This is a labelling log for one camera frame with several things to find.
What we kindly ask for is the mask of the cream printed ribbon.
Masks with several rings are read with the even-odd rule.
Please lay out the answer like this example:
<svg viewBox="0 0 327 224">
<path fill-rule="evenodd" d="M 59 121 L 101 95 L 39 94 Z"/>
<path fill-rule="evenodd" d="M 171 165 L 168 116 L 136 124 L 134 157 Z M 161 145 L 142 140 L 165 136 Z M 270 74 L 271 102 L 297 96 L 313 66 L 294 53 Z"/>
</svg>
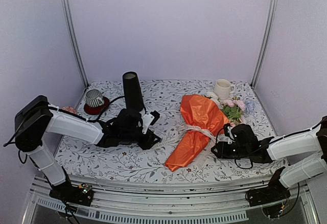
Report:
<svg viewBox="0 0 327 224">
<path fill-rule="evenodd" d="M 165 162 L 165 166 L 172 172 L 191 164 L 201 167 L 208 155 L 209 147 L 214 145 L 216 136 L 222 128 L 216 130 L 203 129 L 199 126 L 183 125 L 179 128 L 185 135 Z"/>
</svg>

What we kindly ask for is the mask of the artificial flower bouquet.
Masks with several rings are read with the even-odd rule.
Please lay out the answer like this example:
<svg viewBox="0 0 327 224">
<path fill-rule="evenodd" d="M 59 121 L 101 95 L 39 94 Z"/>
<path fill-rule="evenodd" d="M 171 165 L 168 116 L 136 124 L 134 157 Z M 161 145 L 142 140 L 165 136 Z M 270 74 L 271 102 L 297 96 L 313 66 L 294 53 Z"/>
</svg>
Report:
<svg viewBox="0 0 327 224">
<path fill-rule="evenodd" d="M 246 118 L 254 113 L 255 110 L 255 102 L 253 100 L 243 101 L 238 97 L 223 100 L 214 92 L 206 92 L 205 97 L 217 104 L 232 126 L 246 124 Z"/>
</svg>

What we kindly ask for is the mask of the orange wrapping paper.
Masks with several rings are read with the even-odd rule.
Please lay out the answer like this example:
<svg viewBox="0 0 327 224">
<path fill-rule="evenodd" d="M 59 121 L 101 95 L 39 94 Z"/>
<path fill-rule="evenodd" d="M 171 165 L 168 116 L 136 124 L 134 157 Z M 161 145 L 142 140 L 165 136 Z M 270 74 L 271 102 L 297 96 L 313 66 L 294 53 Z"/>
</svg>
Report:
<svg viewBox="0 0 327 224">
<path fill-rule="evenodd" d="M 186 132 L 168 157 L 165 166 L 172 172 L 187 167 L 229 123 L 227 116 L 211 99 L 201 95 L 185 95 L 180 104 Z"/>
</svg>

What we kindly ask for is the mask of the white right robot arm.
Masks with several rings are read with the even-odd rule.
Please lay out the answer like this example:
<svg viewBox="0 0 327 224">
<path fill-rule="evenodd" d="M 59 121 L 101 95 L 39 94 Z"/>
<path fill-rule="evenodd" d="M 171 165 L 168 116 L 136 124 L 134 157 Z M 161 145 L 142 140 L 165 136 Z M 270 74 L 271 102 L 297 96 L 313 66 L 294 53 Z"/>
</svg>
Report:
<svg viewBox="0 0 327 224">
<path fill-rule="evenodd" d="M 252 163 L 266 164 L 291 155 L 310 153 L 302 161 L 274 172 L 264 191 L 268 201 L 276 201 L 289 187 L 326 172 L 326 117 L 311 128 L 262 140 L 247 124 L 233 128 L 226 124 L 223 131 L 231 143 L 215 141 L 211 152 L 217 158 L 249 159 Z"/>
</svg>

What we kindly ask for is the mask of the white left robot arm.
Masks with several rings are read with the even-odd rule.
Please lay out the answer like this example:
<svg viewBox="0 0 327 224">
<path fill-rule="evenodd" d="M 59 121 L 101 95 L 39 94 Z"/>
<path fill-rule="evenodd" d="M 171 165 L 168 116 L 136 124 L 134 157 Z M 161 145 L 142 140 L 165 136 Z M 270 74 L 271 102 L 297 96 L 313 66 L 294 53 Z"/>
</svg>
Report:
<svg viewBox="0 0 327 224">
<path fill-rule="evenodd" d="M 99 118 L 90 120 L 53 106 L 47 97 L 40 95 L 16 114 L 15 132 L 4 146 L 14 144 L 35 163 L 64 200 L 72 200 L 76 189 L 68 183 L 63 168 L 43 144 L 42 137 L 46 132 L 73 137 L 102 148 L 137 143 L 141 149 L 148 150 L 161 140 L 149 128 L 159 117 L 156 111 L 141 114 L 125 108 L 106 122 Z"/>
</svg>

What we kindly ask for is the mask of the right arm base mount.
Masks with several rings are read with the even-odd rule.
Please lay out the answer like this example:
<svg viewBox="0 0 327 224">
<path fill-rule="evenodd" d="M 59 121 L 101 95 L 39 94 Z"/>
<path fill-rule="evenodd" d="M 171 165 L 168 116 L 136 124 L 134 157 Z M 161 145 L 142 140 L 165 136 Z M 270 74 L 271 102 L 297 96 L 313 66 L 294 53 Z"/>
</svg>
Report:
<svg viewBox="0 0 327 224">
<path fill-rule="evenodd" d="M 284 169 L 285 167 L 276 170 L 266 187 L 252 188 L 245 193 L 245 199 L 251 207 L 281 201 L 279 204 L 262 209 L 264 215 L 270 219 L 279 218 L 283 215 L 291 196 L 289 189 L 284 187 L 279 181 Z"/>
</svg>

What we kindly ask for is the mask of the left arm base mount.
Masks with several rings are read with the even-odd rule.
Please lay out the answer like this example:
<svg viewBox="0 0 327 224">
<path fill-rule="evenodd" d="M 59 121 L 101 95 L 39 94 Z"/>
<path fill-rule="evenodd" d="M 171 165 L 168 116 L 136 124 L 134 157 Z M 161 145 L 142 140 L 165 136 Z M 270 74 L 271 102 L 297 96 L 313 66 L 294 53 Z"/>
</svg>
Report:
<svg viewBox="0 0 327 224">
<path fill-rule="evenodd" d="M 90 207 L 94 191 L 92 190 L 92 186 L 89 184 L 82 183 L 78 186 L 73 186 L 71 182 L 67 181 L 58 186 L 51 185 L 49 196 L 61 200 L 63 203 L 72 203 Z"/>
</svg>

